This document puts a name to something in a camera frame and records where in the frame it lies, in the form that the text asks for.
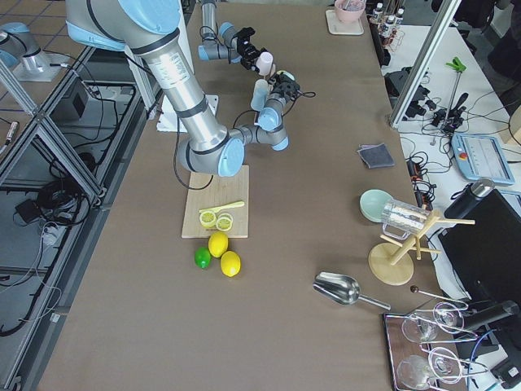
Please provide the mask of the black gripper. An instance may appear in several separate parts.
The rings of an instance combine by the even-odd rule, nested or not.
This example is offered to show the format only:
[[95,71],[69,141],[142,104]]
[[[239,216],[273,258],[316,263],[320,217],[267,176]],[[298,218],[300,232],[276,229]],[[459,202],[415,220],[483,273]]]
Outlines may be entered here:
[[248,71],[258,73],[259,68],[256,66],[256,61],[267,50],[264,47],[257,49],[248,38],[238,38],[236,43],[236,51],[241,57],[241,65]]
[[270,94],[271,99],[283,99],[285,102],[293,100],[293,87],[290,85],[277,85]]

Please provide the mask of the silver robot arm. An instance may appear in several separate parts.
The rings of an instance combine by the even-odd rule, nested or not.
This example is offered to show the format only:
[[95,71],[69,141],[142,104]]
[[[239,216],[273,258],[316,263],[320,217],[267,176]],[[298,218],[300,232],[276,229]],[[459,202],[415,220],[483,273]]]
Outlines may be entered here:
[[147,64],[189,134],[178,158],[186,169],[232,177],[249,143],[275,151],[288,146],[282,111],[300,87],[290,73],[277,72],[256,124],[227,129],[208,106],[179,45],[180,11],[177,1],[68,1],[66,23],[72,40],[108,51],[129,48]]
[[245,69],[267,77],[274,65],[273,55],[264,47],[252,43],[256,33],[253,27],[237,30],[230,22],[217,27],[217,2],[202,1],[202,26],[199,35],[202,44],[198,47],[203,61],[226,59],[230,64],[241,64]]

